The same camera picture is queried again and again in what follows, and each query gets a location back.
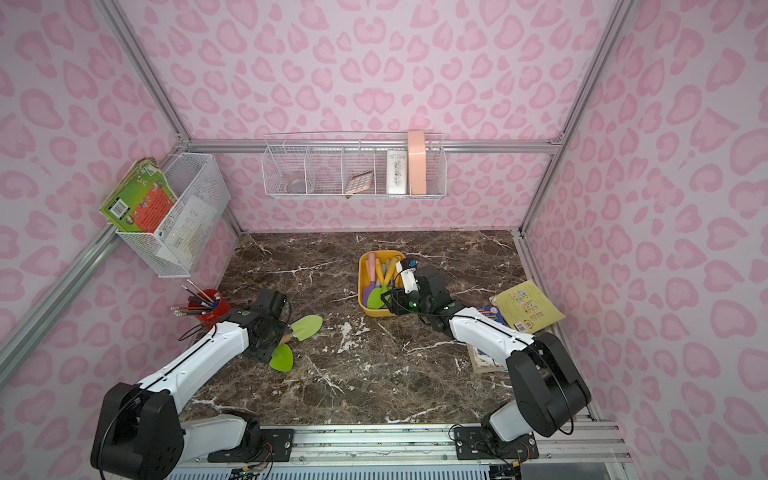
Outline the green shovel blue-tipped handle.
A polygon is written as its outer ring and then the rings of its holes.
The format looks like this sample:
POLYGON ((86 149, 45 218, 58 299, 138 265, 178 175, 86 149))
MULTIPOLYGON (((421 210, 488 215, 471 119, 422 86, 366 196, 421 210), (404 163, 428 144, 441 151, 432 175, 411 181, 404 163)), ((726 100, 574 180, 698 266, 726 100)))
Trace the green shovel blue-tipped handle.
POLYGON ((380 310, 384 308, 384 301, 382 300, 382 295, 386 292, 388 292, 394 285, 395 285, 395 277, 397 276, 397 269, 394 275, 393 280, 388 286, 383 286, 383 264, 385 264, 383 260, 376 259, 376 275, 377 275, 377 281, 376 281, 376 287, 371 293, 368 301, 368 308, 371 310, 380 310))

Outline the purple shovel pink handle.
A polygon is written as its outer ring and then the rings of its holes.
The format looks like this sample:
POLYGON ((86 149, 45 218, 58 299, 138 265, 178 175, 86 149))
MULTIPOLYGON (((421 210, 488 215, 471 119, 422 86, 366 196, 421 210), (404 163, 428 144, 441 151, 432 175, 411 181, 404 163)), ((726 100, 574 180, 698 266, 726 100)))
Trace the purple shovel pink handle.
POLYGON ((365 260, 367 286, 363 289, 362 302, 364 307, 368 307, 368 301, 371 293, 376 287, 376 255, 374 252, 368 252, 365 260))

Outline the green shovel yellow handle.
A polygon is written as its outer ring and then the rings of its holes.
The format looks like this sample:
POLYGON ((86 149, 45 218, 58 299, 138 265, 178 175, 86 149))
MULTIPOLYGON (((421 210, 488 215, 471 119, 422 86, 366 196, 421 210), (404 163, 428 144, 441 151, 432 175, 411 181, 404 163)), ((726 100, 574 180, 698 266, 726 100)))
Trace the green shovel yellow handle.
POLYGON ((396 272, 397 258, 390 258, 385 264, 383 264, 383 286, 388 286, 394 278, 396 272))

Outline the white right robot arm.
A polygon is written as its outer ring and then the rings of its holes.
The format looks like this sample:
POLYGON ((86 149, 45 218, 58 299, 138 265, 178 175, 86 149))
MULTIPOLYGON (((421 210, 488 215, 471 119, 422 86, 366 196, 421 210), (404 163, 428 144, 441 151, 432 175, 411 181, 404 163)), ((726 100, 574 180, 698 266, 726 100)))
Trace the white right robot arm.
POLYGON ((400 263, 387 269, 384 281, 390 289, 382 299, 391 313, 416 315, 505 367, 513 399, 483 420, 494 440, 511 442, 529 433, 549 438, 591 403, 591 391, 557 336, 518 332, 453 298, 432 266, 400 263))

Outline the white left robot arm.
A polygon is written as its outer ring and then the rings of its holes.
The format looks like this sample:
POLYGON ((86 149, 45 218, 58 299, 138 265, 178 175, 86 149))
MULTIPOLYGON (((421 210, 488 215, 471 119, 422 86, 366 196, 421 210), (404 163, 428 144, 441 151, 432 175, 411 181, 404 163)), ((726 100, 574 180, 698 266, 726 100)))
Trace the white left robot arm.
POLYGON ((118 383, 104 396, 90 453, 100 476, 165 479, 194 459, 270 461, 273 449, 259 423, 242 414, 180 420, 197 391, 232 359, 272 359, 287 334, 285 294, 264 289, 245 309, 232 309, 190 348, 134 383, 118 383))

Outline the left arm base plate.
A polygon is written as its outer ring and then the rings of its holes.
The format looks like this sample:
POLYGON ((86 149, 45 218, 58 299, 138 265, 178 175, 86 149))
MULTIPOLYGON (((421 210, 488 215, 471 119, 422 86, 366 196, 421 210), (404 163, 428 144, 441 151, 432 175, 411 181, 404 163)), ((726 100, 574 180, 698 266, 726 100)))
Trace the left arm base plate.
POLYGON ((254 428, 247 432, 241 444, 229 450, 219 450, 207 456, 209 463, 262 462, 285 463, 290 461, 295 430, 287 428, 254 428))

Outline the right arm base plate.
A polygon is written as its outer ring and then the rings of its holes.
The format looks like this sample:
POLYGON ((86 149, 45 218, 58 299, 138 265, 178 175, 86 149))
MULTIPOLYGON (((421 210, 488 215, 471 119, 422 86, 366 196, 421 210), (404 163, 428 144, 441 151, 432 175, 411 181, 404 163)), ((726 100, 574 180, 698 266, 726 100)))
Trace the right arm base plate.
POLYGON ((504 460, 512 463, 539 458, 539 449, 532 433, 512 441, 498 438, 483 426, 453 425, 448 432, 454 443, 458 460, 504 460))

